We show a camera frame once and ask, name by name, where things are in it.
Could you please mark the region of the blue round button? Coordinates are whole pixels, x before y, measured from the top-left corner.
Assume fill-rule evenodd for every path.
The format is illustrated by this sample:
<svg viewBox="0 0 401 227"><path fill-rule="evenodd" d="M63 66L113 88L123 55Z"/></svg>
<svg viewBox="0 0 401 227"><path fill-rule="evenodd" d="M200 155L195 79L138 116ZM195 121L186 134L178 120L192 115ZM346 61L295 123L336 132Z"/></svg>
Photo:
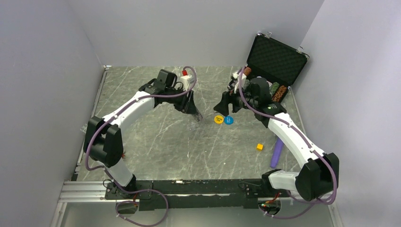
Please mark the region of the blue round button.
<svg viewBox="0 0 401 227"><path fill-rule="evenodd" d="M225 123L226 125L231 125L231 124L233 124L233 123L234 123L233 117L231 117L231 116L225 116L225 117L224 117L224 123Z"/></svg>

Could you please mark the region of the yellow round button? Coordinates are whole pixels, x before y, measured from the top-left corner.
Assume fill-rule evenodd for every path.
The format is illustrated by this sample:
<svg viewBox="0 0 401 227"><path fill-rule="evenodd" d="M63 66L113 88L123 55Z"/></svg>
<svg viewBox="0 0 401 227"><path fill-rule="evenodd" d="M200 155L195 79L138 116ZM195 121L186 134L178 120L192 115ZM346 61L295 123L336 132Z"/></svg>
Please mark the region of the yellow round button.
<svg viewBox="0 0 401 227"><path fill-rule="evenodd" d="M216 115L216 116L214 117L214 122L215 122L216 124L222 124L222 123L224 122L224 116Z"/></svg>

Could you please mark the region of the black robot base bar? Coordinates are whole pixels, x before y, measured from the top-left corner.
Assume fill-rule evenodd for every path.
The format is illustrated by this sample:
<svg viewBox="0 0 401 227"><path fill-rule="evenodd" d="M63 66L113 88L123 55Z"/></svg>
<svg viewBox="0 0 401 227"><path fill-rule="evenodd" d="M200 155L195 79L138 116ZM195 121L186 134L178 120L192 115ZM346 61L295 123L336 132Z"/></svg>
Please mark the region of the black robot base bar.
<svg viewBox="0 0 401 227"><path fill-rule="evenodd" d="M242 207L256 209L260 204L288 198L285 190L264 186L265 180L218 179L218 180L155 180L136 182L138 192L129 195L114 183L106 187L107 201L137 201L140 211L156 209L189 209Z"/></svg>

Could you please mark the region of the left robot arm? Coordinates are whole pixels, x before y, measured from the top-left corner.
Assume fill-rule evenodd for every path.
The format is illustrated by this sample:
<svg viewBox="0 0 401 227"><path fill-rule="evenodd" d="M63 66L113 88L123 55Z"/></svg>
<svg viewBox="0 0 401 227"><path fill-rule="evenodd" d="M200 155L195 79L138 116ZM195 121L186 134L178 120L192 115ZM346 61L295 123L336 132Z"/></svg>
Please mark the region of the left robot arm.
<svg viewBox="0 0 401 227"><path fill-rule="evenodd" d="M115 111L93 116L87 123L83 151L88 171L102 169L117 185L117 192L125 199L136 192L136 177L123 160L123 133L141 116L163 103L195 117L200 112L194 103L193 88L197 83L195 69L185 66L179 77L161 69L155 79L141 86L135 95Z"/></svg>

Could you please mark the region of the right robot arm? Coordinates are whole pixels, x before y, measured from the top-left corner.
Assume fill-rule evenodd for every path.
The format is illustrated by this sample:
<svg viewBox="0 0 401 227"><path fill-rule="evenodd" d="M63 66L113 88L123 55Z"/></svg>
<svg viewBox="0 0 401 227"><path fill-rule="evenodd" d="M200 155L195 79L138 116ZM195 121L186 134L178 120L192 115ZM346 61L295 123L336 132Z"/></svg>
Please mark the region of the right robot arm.
<svg viewBox="0 0 401 227"><path fill-rule="evenodd" d="M227 88L214 110L225 117L241 109L253 111L255 118L284 143L301 168L299 172L275 169L263 174L262 193L270 197L279 190L293 191L305 201L331 193L331 199L335 199L338 157L324 152L301 132L286 109L272 100L268 81L262 77L248 80L245 76L232 76Z"/></svg>

